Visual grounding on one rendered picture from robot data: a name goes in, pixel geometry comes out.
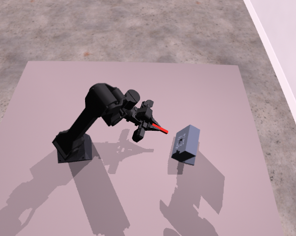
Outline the grey sloped panel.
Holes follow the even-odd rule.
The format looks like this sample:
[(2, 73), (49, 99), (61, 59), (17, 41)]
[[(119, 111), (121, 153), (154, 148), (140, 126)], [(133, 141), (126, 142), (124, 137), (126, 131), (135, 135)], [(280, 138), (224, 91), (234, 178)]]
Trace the grey sloped panel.
[(194, 165), (197, 154), (200, 129), (188, 125), (176, 134), (171, 158)]

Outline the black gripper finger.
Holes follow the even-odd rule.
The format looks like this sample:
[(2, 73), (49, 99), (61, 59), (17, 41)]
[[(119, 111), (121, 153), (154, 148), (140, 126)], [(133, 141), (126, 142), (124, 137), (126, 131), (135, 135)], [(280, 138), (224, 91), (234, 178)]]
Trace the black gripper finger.
[(153, 126), (150, 124), (150, 122), (147, 123), (147, 128), (145, 129), (145, 131), (160, 131), (159, 128)]
[(161, 127), (161, 126), (156, 122), (156, 120), (153, 118), (152, 113), (151, 113), (151, 117), (150, 117), (150, 119), (149, 119), (149, 120), (145, 120), (145, 122), (146, 122), (146, 123), (150, 122), (150, 124), (154, 123), (154, 124), (158, 125), (159, 127)]

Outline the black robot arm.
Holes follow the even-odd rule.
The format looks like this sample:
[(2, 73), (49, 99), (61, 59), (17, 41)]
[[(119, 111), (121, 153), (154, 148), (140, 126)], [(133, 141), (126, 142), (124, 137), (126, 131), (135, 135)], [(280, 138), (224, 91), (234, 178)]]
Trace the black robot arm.
[[(85, 108), (70, 129), (59, 132), (52, 141), (58, 152), (66, 161), (77, 157), (80, 146), (85, 141), (83, 135), (97, 120), (102, 117), (108, 126), (114, 126), (123, 118), (127, 118), (131, 109), (140, 101), (140, 95), (129, 89), (125, 95), (117, 87), (107, 83), (93, 85), (85, 97)], [(140, 108), (135, 107), (132, 117), (139, 124), (149, 120), (152, 109), (148, 102), (143, 101)]]

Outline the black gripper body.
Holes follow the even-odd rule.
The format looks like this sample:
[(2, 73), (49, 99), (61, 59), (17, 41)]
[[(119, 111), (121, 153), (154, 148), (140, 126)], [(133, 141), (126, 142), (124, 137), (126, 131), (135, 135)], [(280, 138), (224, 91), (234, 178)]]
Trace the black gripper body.
[[(153, 103), (154, 103), (154, 102), (153, 102), (152, 100), (147, 100), (146, 102), (148, 102), (148, 103), (151, 105), (150, 108), (153, 106)], [(136, 107), (136, 106), (135, 106), (135, 107)], [(135, 113), (136, 113), (136, 111), (134, 110), (135, 107), (133, 107), (133, 108), (131, 109), (129, 115), (128, 115), (127, 118), (125, 118), (125, 119), (126, 119), (127, 122), (130, 121), (130, 122), (134, 123), (135, 126), (138, 126), (138, 129), (136, 129), (136, 130), (134, 131), (133, 136), (132, 136), (133, 141), (138, 142), (138, 141), (140, 141), (141, 139), (143, 139), (143, 137), (144, 137), (145, 129), (147, 128), (147, 123), (146, 123), (145, 120), (144, 120), (144, 121), (142, 121), (141, 124), (139, 124), (138, 122), (136, 122), (136, 121), (134, 120), (134, 118), (132, 117), (132, 114), (135, 114)]]

